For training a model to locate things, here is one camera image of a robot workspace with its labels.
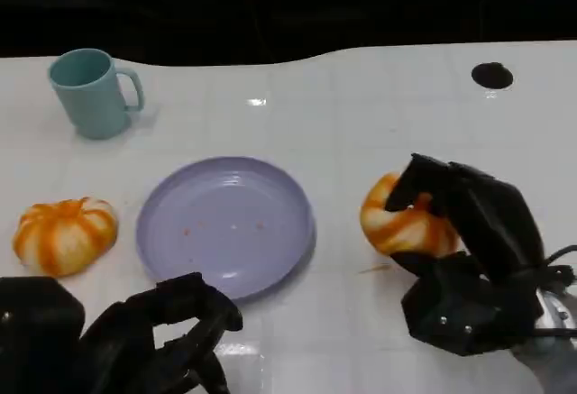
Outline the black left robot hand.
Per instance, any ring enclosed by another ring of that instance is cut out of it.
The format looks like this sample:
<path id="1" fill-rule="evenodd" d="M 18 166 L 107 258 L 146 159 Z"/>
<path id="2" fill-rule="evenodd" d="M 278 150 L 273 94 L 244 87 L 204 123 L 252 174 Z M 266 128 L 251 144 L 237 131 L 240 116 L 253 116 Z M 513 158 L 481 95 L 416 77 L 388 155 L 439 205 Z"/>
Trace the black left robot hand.
<path id="1" fill-rule="evenodd" d="M 75 393 L 226 393 L 215 347 L 243 328 L 235 303 L 193 272 L 110 306 L 82 335 Z"/>

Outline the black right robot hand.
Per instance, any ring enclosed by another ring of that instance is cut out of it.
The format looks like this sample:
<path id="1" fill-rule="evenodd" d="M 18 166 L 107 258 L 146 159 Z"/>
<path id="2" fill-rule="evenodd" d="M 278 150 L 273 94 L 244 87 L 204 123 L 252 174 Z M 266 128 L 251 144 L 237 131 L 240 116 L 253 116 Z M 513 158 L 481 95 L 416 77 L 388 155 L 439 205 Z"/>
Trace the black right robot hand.
<path id="1" fill-rule="evenodd" d="M 384 209 L 398 212 L 430 196 L 427 210 L 449 221 L 494 283 L 540 267 L 541 234 L 521 192 L 508 182 L 458 162 L 413 153 Z"/>

